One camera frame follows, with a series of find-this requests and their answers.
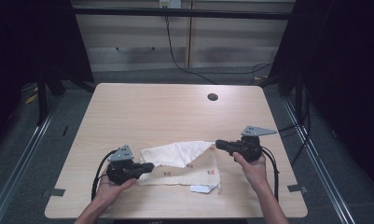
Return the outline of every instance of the crumpled cloth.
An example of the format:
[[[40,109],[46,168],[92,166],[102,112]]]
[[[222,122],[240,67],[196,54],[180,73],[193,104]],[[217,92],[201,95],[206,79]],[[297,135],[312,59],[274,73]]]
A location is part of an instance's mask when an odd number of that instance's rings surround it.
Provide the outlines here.
[[[213,142],[178,142],[143,149],[140,161],[152,162],[155,168],[152,173],[140,176],[139,185],[220,184]]]

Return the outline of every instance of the round hole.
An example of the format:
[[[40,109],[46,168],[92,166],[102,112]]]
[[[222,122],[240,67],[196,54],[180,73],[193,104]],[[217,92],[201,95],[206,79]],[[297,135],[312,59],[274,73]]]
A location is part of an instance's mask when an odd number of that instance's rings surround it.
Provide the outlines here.
[[[207,98],[209,98],[209,100],[211,100],[211,101],[216,101],[216,100],[218,100],[218,95],[215,94],[215,93],[210,93],[210,94],[207,95]]]

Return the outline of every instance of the hand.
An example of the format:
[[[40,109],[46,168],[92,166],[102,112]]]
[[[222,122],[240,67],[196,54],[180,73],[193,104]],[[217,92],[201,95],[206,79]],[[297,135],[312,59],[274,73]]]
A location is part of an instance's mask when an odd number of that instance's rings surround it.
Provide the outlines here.
[[[81,215],[76,219],[75,224],[95,223],[97,217],[105,211],[118,197],[120,192],[130,188],[137,182],[137,179],[129,179],[122,185],[117,185],[110,181],[106,173],[106,169],[102,173],[99,188],[97,189],[96,196],[93,201],[85,208]]]
[[[96,196],[93,200],[98,201],[105,207],[110,206],[118,197],[120,192],[133,186],[137,179],[129,179],[122,185],[117,185],[110,181],[106,173],[106,169],[102,173],[103,177],[100,179],[99,188],[97,189]]]
[[[266,158],[262,155],[257,161],[248,162],[244,157],[234,152],[233,157],[236,162],[242,166],[245,176],[254,191],[266,188],[268,186],[268,179],[266,175]]]

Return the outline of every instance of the cable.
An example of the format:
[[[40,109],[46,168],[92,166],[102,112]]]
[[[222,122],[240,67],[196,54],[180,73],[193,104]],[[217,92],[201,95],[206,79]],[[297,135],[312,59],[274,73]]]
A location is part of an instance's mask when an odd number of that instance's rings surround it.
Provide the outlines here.
[[[308,94],[308,90],[306,89],[305,87],[305,108],[304,108],[304,113],[303,113],[303,116],[302,116],[302,120],[305,120],[309,115],[310,115],[310,103],[311,103],[311,97],[310,95]],[[301,124],[298,122],[297,124],[291,124],[287,127],[284,127],[282,129],[279,129],[279,133],[280,132],[284,132],[284,131],[287,131],[287,130],[290,130],[290,129],[293,129],[293,128],[296,128],[296,127],[299,127],[301,126]]]
[[[277,169],[277,163],[274,159],[273,154],[270,150],[266,147],[262,147],[262,152],[269,158],[271,164],[273,165],[273,172],[274,172],[274,197],[276,198],[277,202],[279,202],[279,170]]]
[[[308,118],[308,131],[307,131],[307,134],[304,136],[305,140],[303,141],[302,146],[300,147],[300,149],[297,152],[297,155],[295,156],[295,158],[291,162],[291,166],[294,165],[295,161],[298,159],[300,153],[302,152],[303,148],[306,146],[307,142],[310,139],[310,128],[311,128],[310,103],[311,103],[311,97],[310,97],[307,89],[305,90],[305,100],[306,100],[306,106],[305,106],[306,111],[305,111],[305,113],[306,113],[306,116]]]
[[[96,173],[96,176],[94,177],[94,180],[93,180],[93,184],[91,186],[91,200],[93,201],[94,197],[96,196],[96,190],[97,190],[97,184],[99,183],[99,179],[102,178],[104,175],[101,175],[99,177],[99,174],[100,174],[100,171],[102,170],[102,166],[105,162],[105,159],[107,159],[107,157],[109,157],[110,155],[114,154],[116,152],[116,150],[112,150],[111,152],[109,152],[102,160],[102,162],[100,162],[100,165],[99,165],[99,168],[97,169],[97,173]]]
[[[176,66],[179,70],[181,70],[181,71],[183,71],[183,72],[185,72],[185,73],[189,73],[189,74],[192,74],[192,75],[199,76],[199,77],[204,78],[205,80],[207,80],[207,81],[209,81],[209,82],[211,82],[211,83],[213,83],[213,84],[215,84],[215,85],[219,85],[219,84],[216,83],[216,82],[214,82],[214,81],[212,81],[211,79],[209,79],[209,78],[203,76],[202,74],[206,74],[206,75],[208,75],[208,74],[218,74],[218,75],[232,75],[232,74],[234,74],[234,75],[247,75],[247,74],[253,74],[254,76],[253,76],[252,80],[248,83],[248,85],[251,85],[251,84],[254,82],[254,80],[255,80],[255,73],[256,73],[257,71],[259,71],[259,70],[265,68],[265,67],[268,66],[268,65],[272,65],[272,63],[259,63],[259,64],[256,64],[256,65],[254,65],[254,66],[252,67],[252,71],[250,71],[250,72],[242,72],[242,73],[232,73],[232,72],[199,72],[199,73],[198,73],[198,72],[192,72],[192,71],[188,71],[188,70],[186,70],[186,69],[183,69],[183,68],[181,68],[181,67],[177,64],[177,62],[175,61],[175,58],[174,58],[174,54],[173,54],[173,46],[172,46],[172,39],[170,38],[170,24],[169,24],[169,17],[166,16],[166,17],[165,17],[165,20],[166,20],[167,37],[168,37],[168,39],[169,39],[169,47],[170,47],[170,53],[171,53],[171,55],[172,55],[173,63],[175,64],[175,66]]]
[[[289,137],[289,136],[292,136],[294,134],[296,134],[297,131],[293,131],[292,133],[288,134],[288,135],[285,135],[285,136],[281,136],[281,138],[286,138],[286,137]]]

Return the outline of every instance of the electrical outlet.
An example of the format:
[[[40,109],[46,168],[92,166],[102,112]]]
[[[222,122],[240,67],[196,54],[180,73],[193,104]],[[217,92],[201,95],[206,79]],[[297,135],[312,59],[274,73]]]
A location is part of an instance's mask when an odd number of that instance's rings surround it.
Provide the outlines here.
[[[159,0],[159,8],[170,8],[170,0]]]
[[[170,0],[170,8],[181,8],[181,0]]]

